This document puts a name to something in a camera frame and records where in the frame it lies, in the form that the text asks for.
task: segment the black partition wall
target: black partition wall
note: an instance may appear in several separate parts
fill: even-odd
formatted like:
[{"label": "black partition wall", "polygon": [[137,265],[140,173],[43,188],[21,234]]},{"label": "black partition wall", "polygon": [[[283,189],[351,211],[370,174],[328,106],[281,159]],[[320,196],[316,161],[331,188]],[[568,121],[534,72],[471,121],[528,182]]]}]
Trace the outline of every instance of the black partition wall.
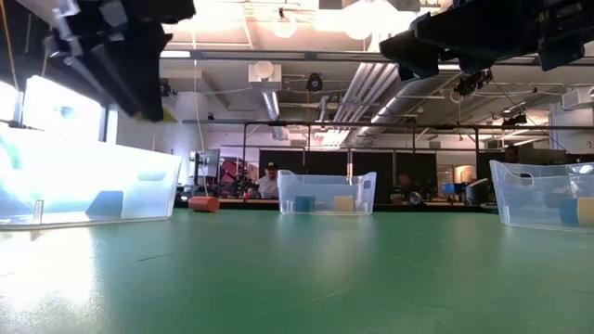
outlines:
[{"label": "black partition wall", "polygon": [[375,202],[390,204],[390,195],[393,191],[392,152],[371,153],[353,152],[353,175],[359,176],[376,172],[378,178],[375,185]]},{"label": "black partition wall", "polygon": [[396,153],[396,175],[409,174],[419,185],[437,185],[437,158],[434,153]]},{"label": "black partition wall", "polygon": [[347,152],[309,151],[305,165],[313,175],[346,175]]},{"label": "black partition wall", "polygon": [[504,152],[481,152],[479,153],[476,159],[476,176],[477,178],[484,179],[492,179],[491,177],[491,166],[489,165],[490,161],[505,161],[505,153]]},{"label": "black partition wall", "polygon": [[276,162],[279,169],[293,173],[303,171],[303,151],[260,150],[260,177],[265,174],[265,166],[269,162]]}]

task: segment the bright window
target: bright window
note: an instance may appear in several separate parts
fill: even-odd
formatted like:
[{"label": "bright window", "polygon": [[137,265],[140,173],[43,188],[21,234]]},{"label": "bright window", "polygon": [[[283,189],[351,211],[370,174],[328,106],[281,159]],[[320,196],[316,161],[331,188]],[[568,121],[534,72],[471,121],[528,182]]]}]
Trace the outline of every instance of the bright window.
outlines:
[{"label": "bright window", "polygon": [[108,128],[107,128],[106,142],[115,144],[118,134],[118,109],[111,106],[110,113],[108,115]]},{"label": "bright window", "polygon": [[51,133],[98,140],[101,113],[96,101],[39,76],[27,80],[23,124]]},{"label": "bright window", "polygon": [[15,87],[0,82],[0,120],[14,120],[18,98],[19,93]]}]

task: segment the cap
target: cap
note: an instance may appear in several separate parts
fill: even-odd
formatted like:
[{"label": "cap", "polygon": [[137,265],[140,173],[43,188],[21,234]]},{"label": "cap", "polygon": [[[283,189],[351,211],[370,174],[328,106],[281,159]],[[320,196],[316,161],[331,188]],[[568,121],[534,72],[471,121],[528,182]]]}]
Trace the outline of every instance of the cap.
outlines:
[{"label": "cap", "polygon": [[278,166],[276,162],[269,162],[266,164],[265,168],[269,171],[275,171],[278,169]]}]

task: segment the yellow block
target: yellow block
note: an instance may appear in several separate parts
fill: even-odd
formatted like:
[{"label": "yellow block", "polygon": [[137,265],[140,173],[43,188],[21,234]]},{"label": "yellow block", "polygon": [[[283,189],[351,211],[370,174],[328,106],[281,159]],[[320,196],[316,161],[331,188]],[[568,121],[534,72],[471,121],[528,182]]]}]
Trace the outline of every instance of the yellow block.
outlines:
[{"label": "yellow block", "polygon": [[[142,118],[140,113],[135,115],[135,118],[141,122],[150,122],[149,120],[145,120]],[[174,112],[169,106],[163,105],[163,121],[162,122],[177,122],[177,119],[174,116]]]},{"label": "yellow block", "polygon": [[335,196],[334,211],[352,212],[355,210],[355,200],[353,196]]},{"label": "yellow block", "polygon": [[577,199],[577,220],[580,225],[594,225],[594,198]]}]

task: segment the transparent storage container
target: transparent storage container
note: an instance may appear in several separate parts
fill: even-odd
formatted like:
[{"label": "transparent storage container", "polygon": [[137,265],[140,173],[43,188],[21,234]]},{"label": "transparent storage container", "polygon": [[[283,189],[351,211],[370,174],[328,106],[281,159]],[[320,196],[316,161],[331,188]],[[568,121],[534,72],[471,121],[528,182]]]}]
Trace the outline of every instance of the transparent storage container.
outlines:
[{"label": "transparent storage container", "polygon": [[373,213],[376,173],[362,176],[296,175],[278,171],[282,213],[364,215]]},{"label": "transparent storage container", "polygon": [[41,131],[0,130],[0,229],[171,216],[181,158]]},{"label": "transparent storage container", "polygon": [[561,218],[562,206],[568,199],[594,198],[594,163],[490,164],[501,223],[594,232],[594,225],[567,224]]}]

